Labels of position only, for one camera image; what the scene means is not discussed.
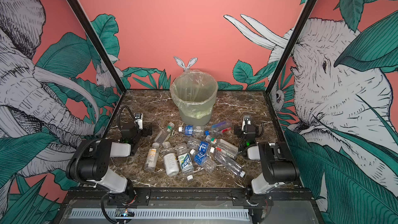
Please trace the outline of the clear bottle blue red label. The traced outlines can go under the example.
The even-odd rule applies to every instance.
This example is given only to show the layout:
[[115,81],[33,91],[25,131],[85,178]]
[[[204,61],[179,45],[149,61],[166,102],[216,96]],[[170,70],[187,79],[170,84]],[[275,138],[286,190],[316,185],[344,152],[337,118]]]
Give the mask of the clear bottle blue red label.
[[230,120],[225,120],[222,122],[219,122],[217,124],[214,124],[211,126],[210,130],[205,131],[205,135],[208,136],[213,136],[217,137],[222,135],[223,133],[226,133],[232,129],[232,122]]

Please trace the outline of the clear bottle green cap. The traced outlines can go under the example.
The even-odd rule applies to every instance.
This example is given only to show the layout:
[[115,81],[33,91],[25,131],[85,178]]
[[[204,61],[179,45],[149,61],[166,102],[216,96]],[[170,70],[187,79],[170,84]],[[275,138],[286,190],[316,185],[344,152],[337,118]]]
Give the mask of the clear bottle green cap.
[[163,144],[166,142],[173,134],[174,131],[174,124],[172,122],[169,122],[166,128],[163,128],[156,138],[154,139],[155,143]]

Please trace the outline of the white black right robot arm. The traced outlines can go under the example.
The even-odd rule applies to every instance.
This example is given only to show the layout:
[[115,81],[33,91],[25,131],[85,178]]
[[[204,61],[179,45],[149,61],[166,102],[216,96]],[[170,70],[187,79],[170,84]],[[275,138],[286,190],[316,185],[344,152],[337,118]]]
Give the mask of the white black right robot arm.
[[267,195],[274,189],[295,182],[300,171],[286,142],[257,142],[264,128],[245,119],[234,127],[234,134],[240,139],[238,154],[244,159],[260,161],[261,173],[251,180],[245,189],[245,196],[237,201],[246,206],[257,207],[268,203]]

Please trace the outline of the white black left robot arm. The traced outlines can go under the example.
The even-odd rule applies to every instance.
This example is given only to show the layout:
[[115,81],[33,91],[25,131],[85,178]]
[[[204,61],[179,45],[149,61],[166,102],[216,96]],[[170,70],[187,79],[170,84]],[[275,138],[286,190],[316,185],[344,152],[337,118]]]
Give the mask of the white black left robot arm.
[[140,139],[152,135],[152,126],[143,126],[143,114],[133,113],[123,106],[118,114],[120,141],[97,138],[83,140],[66,168],[66,177],[82,185],[98,186],[106,190],[110,203],[131,205],[137,193],[131,180],[120,176],[109,167],[113,157],[130,157],[137,153]]

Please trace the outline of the clear bottle red stripe label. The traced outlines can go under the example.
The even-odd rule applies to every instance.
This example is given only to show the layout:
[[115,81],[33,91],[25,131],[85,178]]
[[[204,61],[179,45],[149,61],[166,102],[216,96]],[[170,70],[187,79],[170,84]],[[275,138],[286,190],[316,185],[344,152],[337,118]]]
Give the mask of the clear bottle red stripe label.
[[238,155],[238,147],[225,141],[224,139],[217,139],[213,138],[212,136],[208,135],[206,137],[206,142],[208,142],[214,150],[222,152],[224,155],[236,159]]

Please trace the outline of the bottle green white label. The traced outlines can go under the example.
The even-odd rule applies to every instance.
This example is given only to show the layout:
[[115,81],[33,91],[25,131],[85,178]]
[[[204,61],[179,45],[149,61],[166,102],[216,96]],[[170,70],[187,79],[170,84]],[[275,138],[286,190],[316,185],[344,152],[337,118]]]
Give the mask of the bottle green white label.
[[177,159],[181,167],[183,174],[191,174],[194,170],[194,166],[190,156],[190,150],[186,143],[180,143],[175,147],[177,153]]

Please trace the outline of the bottle yellow white label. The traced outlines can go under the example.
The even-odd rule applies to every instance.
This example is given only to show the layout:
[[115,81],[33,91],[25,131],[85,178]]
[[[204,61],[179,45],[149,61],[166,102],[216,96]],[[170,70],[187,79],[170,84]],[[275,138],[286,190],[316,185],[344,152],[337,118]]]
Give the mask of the bottle yellow white label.
[[154,142],[152,144],[152,147],[148,151],[146,163],[144,165],[144,171],[152,172],[155,170],[157,165],[157,160],[159,157],[159,149],[160,149],[160,144]]

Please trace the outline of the white opaque label bottle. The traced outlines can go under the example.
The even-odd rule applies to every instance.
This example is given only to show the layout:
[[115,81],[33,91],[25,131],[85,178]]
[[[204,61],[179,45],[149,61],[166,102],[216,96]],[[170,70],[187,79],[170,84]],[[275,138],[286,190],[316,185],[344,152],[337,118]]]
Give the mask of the white opaque label bottle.
[[173,177],[179,173],[179,165],[177,162],[176,152],[170,142],[163,144],[163,162],[167,176]]

